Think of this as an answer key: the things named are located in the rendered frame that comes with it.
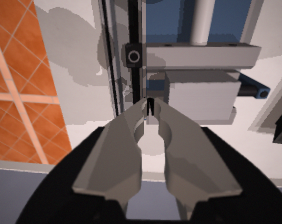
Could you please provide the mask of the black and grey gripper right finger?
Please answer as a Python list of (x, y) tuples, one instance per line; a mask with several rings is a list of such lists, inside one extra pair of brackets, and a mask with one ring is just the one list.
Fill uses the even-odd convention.
[(258, 167), (159, 98), (150, 97), (150, 107), (164, 140), (166, 188), (181, 220), (190, 220), (198, 201), (208, 201), (216, 221), (282, 224), (282, 192)]

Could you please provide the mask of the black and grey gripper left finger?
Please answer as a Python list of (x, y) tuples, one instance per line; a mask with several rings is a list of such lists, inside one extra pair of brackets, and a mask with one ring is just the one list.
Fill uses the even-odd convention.
[(141, 189), (150, 97), (144, 97), (68, 153), (36, 188), (15, 224), (79, 224), (101, 219), (103, 203), (128, 201)]

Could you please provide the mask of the grey metal block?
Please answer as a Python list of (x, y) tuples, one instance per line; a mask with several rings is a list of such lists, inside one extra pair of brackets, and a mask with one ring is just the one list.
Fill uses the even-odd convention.
[(163, 102), (192, 120), (229, 120), (240, 85), (223, 70), (165, 71)]

